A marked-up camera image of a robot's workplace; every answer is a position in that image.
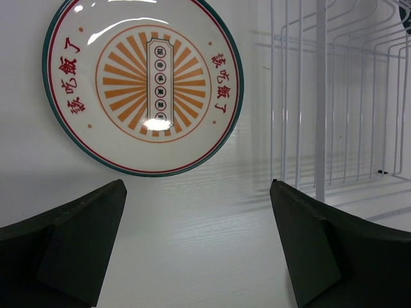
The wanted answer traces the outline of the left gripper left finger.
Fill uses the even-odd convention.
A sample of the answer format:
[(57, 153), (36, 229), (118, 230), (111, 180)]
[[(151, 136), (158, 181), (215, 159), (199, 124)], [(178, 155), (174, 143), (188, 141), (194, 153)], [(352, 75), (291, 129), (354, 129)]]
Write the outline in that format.
[(112, 181), (1, 228), (1, 307), (96, 307), (125, 208)]

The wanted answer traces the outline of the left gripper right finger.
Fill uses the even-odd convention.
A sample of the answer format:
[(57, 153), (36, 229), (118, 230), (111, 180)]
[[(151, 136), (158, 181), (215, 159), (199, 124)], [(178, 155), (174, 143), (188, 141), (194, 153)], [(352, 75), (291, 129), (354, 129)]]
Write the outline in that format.
[(410, 307), (410, 233), (279, 180), (270, 199), (298, 307)]

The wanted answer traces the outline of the dark blue rimmed plate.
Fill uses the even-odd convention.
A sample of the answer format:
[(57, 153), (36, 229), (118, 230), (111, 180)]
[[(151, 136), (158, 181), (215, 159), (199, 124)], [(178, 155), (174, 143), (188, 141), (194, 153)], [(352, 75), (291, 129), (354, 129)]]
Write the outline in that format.
[(410, 0), (401, 0), (399, 3), (399, 17), (408, 35), (411, 35)]

